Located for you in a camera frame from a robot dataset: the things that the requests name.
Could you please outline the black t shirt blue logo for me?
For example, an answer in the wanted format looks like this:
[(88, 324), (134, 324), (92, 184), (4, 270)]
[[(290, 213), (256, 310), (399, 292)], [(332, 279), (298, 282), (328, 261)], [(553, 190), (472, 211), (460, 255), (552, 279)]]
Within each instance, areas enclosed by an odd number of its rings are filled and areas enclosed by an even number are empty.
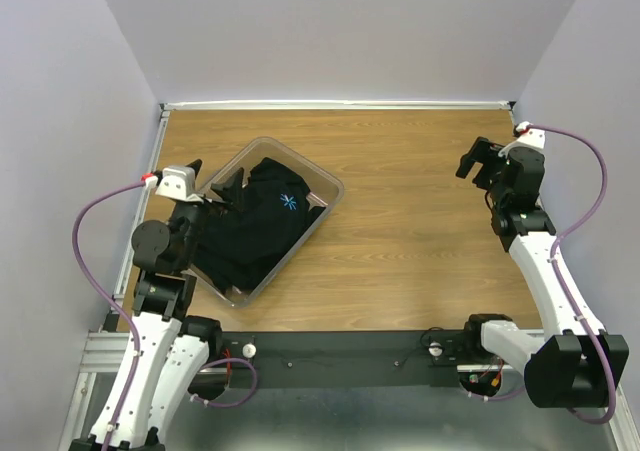
[(251, 292), (324, 212), (305, 180), (265, 157), (241, 188), (242, 206), (207, 220), (192, 263), (220, 291)]

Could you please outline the clear plastic bin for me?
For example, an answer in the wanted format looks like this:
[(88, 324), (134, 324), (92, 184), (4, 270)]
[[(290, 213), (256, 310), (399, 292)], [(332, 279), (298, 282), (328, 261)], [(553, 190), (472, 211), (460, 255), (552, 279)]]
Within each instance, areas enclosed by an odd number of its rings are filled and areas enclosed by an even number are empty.
[(231, 307), (246, 307), (254, 301), (293, 258), (296, 252), (311, 237), (314, 231), (328, 218), (331, 211), (340, 202), (344, 195), (344, 185), (338, 178), (281, 142), (269, 137), (259, 137), (252, 140), (228, 163), (209, 176), (200, 186), (199, 190), (201, 193), (214, 203), (222, 205), (223, 209), (219, 215), (225, 213), (231, 208), (239, 209), (242, 204), (228, 204), (224, 202), (211, 190), (211, 184), (226, 181), (238, 168), (243, 167), (244, 187), (247, 185), (251, 169), (259, 164), (265, 157), (269, 157), (299, 174), (310, 188), (307, 200), (313, 206), (323, 207), (324, 212), (316, 219), (316, 221), (314, 221), (298, 242), (296, 242), (280, 262), (278, 262), (275, 268), (271, 270), (258, 287), (251, 292), (241, 291), (236, 287), (233, 287), (226, 292), (222, 292), (218, 290), (213, 285), (212, 281), (209, 280), (209, 278), (207, 278), (192, 263), (189, 270), (190, 274), (195, 276), (198, 279), (198, 282), (205, 289), (218, 296), (223, 302)]

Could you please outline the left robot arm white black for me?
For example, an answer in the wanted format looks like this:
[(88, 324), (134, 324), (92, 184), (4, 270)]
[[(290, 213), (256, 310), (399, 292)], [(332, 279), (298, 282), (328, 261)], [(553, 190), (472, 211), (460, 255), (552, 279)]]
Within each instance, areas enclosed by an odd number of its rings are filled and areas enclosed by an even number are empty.
[(254, 392), (254, 365), (230, 355), (221, 325), (190, 316), (196, 279), (187, 274), (206, 219), (225, 209), (195, 189), (201, 160), (145, 174), (135, 188), (152, 190), (174, 203), (166, 221), (147, 220), (131, 236), (132, 263), (139, 270), (131, 312), (125, 312), (102, 287), (96, 290), (128, 323), (129, 336), (109, 397), (84, 438), (72, 450), (162, 450), (165, 434), (184, 395), (204, 369), (225, 380), (244, 366)]

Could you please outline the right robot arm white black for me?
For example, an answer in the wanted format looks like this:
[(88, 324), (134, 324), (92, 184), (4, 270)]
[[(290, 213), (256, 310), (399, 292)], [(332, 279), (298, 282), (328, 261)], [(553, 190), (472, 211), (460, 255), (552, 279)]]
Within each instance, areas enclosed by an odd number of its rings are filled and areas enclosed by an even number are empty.
[(480, 363), (494, 355), (521, 374), (539, 408), (608, 408), (629, 356), (621, 335), (608, 333), (589, 309), (556, 243), (556, 229), (539, 204), (545, 173), (543, 132), (503, 146), (479, 137), (460, 159), (456, 175), (485, 191), (491, 226), (516, 263), (534, 299), (544, 335), (535, 338), (507, 316), (475, 314), (460, 350)]

